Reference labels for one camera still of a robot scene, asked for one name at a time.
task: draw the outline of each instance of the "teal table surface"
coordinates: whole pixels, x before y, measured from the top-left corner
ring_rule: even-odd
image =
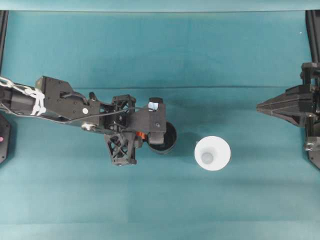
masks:
[[[300,84],[310,61],[303,11],[206,14],[11,12],[1,74],[69,81],[101,101],[163,97],[178,140],[111,164],[103,135],[7,116],[0,240],[317,240],[320,171],[302,129],[256,112]],[[196,142],[231,147],[221,171],[200,168]]]

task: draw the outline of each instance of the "white plastic cup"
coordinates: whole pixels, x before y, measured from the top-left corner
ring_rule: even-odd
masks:
[[[206,136],[195,146],[196,162],[208,171],[223,169],[230,161],[231,149],[229,144],[218,136]]]

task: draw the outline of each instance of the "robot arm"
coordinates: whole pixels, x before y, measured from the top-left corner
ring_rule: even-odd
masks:
[[[117,166],[136,164],[136,149],[144,142],[159,154],[169,152],[176,143],[177,133],[166,120],[161,98],[150,98],[145,107],[135,104],[130,95],[114,96],[111,103],[104,103],[90,92],[87,99],[68,82],[47,76],[37,80],[35,87],[0,77],[0,110],[104,134],[111,161]]]

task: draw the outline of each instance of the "orange part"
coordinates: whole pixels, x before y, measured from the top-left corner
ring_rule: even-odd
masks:
[[[139,137],[141,137],[142,140],[146,140],[146,139],[147,139],[147,134],[144,134],[144,133],[141,132],[141,131],[137,131],[137,132],[136,132],[136,135],[139,136]]]

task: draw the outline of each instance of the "cable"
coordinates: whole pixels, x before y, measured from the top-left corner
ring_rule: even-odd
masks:
[[[54,123],[58,123],[58,124],[70,124],[74,121],[80,121],[80,120],[84,120],[84,119],[88,119],[88,118],[94,118],[94,117],[103,117],[103,116],[110,116],[110,115],[115,115],[115,114],[119,114],[119,113],[123,113],[126,112],[128,110],[133,110],[133,109],[145,109],[145,110],[152,110],[155,111],[154,109],[151,108],[147,108],[147,107],[137,107],[137,106],[133,106],[133,107],[128,107],[126,109],[122,109],[122,110],[118,110],[118,111],[113,111],[113,112],[107,112],[107,113],[98,113],[98,114],[93,114],[93,115],[88,115],[88,116],[82,116],[82,117],[77,117],[77,118],[73,118],[70,120],[55,120],[53,118],[50,117],[46,117],[46,116],[35,116],[35,115],[25,115],[25,114],[18,114],[16,112],[13,112],[11,109],[9,109],[6,105],[4,105],[2,102],[0,102],[1,106],[4,107],[10,114],[15,115],[17,117],[24,117],[24,118],[37,118],[37,119],[45,119],[45,120],[49,120],[51,122]]]

